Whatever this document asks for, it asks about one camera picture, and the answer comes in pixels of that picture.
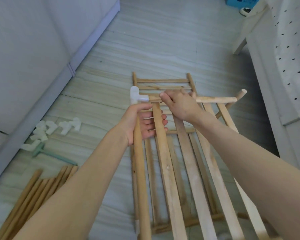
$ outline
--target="drying rack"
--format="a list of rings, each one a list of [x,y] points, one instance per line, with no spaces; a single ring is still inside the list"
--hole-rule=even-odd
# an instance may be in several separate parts
[[[162,90],[165,89],[183,88],[194,92],[194,95],[197,93],[190,73],[187,73],[186,79],[139,79],[137,78],[136,73],[133,72],[132,78],[133,85],[137,86],[140,90],[161,90],[160,92],[162,92]],[[144,83],[183,83],[187,85],[145,86]],[[200,99],[197,99],[197,102],[200,102],[199,105],[213,116],[216,116],[216,118],[222,117],[227,126],[238,132],[228,112],[228,108],[241,99],[246,92],[247,91],[243,89],[236,95],[236,97],[200,97]],[[264,226],[264,222],[266,222],[266,220],[260,217],[256,206],[235,180],[248,212],[248,215],[244,213],[236,214],[216,163],[215,156],[207,139],[194,128],[185,129],[183,121],[174,115],[173,119],[176,130],[165,132],[160,109],[160,105],[164,106],[165,104],[161,101],[158,94],[143,94],[149,95],[149,102],[153,103],[152,111],[156,129],[155,141],[169,215],[169,223],[160,222],[152,149],[150,140],[146,139],[144,144],[153,217],[153,224],[151,225],[150,223],[142,137],[140,124],[139,121],[137,121],[134,131],[134,146],[131,146],[131,161],[136,234],[138,239],[148,240],[151,239],[152,234],[172,230],[174,239],[184,240],[187,239],[185,228],[200,224],[203,238],[207,240],[215,240],[217,238],[212,221],[225,219],[233,240],[243,240],[245,237],[240,227],[238,217],[251,220],[259,239],[270,239]],[[211,103],[216,103],[219,109],[217,114],[213,112]],[[164,114],[171,114],[171,112],[165,110]],[[194,133],[197,133],[198,135],[200,146],[202,147],[208,169],[211,173],[212,181],[215,185],[223,213],[218,212],[217,210],[215,195],[209,183],[207,170],[203,163],[203,159],[199,151],[199,145],[197,144]],[[198,217],[193,217],[191,215],[190,207],[186,198],[184,182],[181,177],[179,162],[174,150],[172,137],[169,134],[177,134],[183,158],[186,158],[186,160],[184,160],[185,169],[189,178]]]

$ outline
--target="hand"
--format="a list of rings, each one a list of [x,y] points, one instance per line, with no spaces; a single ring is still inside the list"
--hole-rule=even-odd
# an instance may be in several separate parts
[[[139,116],[140,119],[140,129],[141,129],[142,139],[147,139],[156,134],[155,121],[153,118],[151,118],[153,117],[152,111],[140,112],[141,110],[147,110],[151,108],[152,108],[152,104],[146,104],[146,103],[130,105],[127,111],[122,116],[120,122],[118,123],[118,126],[120,126],[120,128],[122,128],[125,131],[128,138],[128,145],[133,144],[133,131],[134,131],[134,127],[136,126],[137,115]],[[166,115],[162,115],[162,124],[164,126],[168,124],[166,118],[167,118]]]
[[[183,88],[181,90],[165,90],[159,96],[176,117],[191,124],[203,112],[196,100]]]

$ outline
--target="forearm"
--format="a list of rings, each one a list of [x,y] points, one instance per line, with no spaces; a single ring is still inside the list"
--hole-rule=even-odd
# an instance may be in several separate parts
[[[300,171],[211,115],[194,126],[284,239],[300,239]]]
[[[127,146],[124,131],[119,126],[112,128],[15,239],[86,239]]]

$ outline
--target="blue box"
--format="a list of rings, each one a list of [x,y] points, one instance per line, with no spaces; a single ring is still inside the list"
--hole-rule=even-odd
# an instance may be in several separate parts
[[[253,8],[259,0],[225,0],[228,6],[236,8]]]

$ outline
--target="green plastic tool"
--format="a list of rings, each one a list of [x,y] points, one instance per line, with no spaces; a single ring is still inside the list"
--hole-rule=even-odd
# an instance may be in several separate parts
[[[53,152],[49,152],[47,150],[44,150],[44,146],[45,146],[45,144],[43,142],[40,142],[40,144],[37,145],[37,147],[34,149],[34,151],[32,153],[32,157],[36,157],[36,156],[38,156],[39,153],[43,153],[45,155],[54,157],[54,158],[56,158],[58,160],[66,162],[66,163],[69,163],[69,164],[72,164],[72,165],[78,165],[76,162],[71,161],[68,158],[65,158],[65,157],[57,155],[57,154],[55,154]]]

